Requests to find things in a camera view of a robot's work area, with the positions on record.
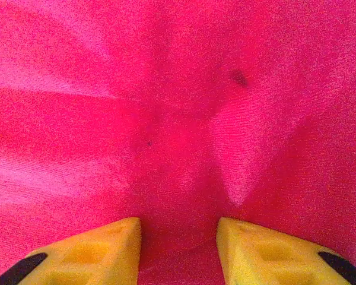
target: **dark spot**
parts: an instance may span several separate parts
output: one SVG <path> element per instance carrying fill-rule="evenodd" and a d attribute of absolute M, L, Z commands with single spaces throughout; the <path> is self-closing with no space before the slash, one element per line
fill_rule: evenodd
<path fill-rule="evenodd" d="M 24 258 L 13 265 L 7 272 L 0 276 L 0 285 L 17 285 L 29 273 L 47 257 L 47 254 L 35 254 L 31 257 Z"/>
<path fill-rule="evenodd" d="M 230 72 L 230 77 L 236 81 L 236 83 L 242 87 L 247 87 L 248 83 L 243 74 L 243 72 L 239 69 L 234 69 Z"/>
<path fill-rule="evenodd" d="M 329 252 L 318 252 L 318 255 L 330 265 L 337 273 L 343 276 L 346 281 L 356 285 L 356 267 L 342 257 Z"/>

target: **pink fabric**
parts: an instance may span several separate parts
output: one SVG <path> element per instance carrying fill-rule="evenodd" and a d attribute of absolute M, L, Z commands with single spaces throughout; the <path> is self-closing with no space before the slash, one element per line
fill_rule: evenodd
<path fill-rule="evenodd" d="M 356 1 L 303 2 L 0 0 L 0 273 L 129 216 L 139 284 L 224 284 L 221 216 L 356 265 Z"/>

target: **textured surface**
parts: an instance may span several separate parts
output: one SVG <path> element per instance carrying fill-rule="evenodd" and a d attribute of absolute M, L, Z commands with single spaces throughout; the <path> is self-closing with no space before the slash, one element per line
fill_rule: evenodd
<path fill-rule="evenodd" d="M 217 246 L 226 285 L 356 284 L 356 270 L 339 274 L 318 255 L 330 249 L 245 221 L 221 218 Z"/>
<path fill-rule="evenodd" d="M 139 284 L 222 284 L 221 216 L 356 265 L 356 0 L 1 0 L 0 274 L 129 216 Z"/>
<path fill-rule="evenodd" d="M 20 285 L 136 285 L 140 248 L 140 220 L 123 219 L 36 249 L 47 258 Z"/>

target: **yellow plastic block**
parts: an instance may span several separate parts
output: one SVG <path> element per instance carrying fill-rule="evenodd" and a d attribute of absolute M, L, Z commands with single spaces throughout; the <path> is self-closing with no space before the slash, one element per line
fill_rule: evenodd
<path fill-rule="evenodd" d="M 134 285 L 140 248 L 140 220 L 125 218 L 31 252 L 47 258 L 19 284 Z"/>
<path fill-rule="evenodd" d="M 318 252 L 328 248 L 233 218 L 221 218 L 217 246 L 226 285 L 350 285 Z"/>

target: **yellow object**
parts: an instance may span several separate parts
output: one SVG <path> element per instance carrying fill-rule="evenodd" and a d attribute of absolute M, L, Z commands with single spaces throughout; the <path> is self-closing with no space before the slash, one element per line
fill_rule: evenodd
<path fill-rule="evenodd" d="M 140 220 L 125 218 L 31 252 L 48 256 L 19 284 L 134 285 L 140 248 Z"/>
<path fill-rule="evenodd" d="M 226 285 L 350 285 L 318 252 L 328 248 L 233 218 L 221 218 L 217 246 Z"/>

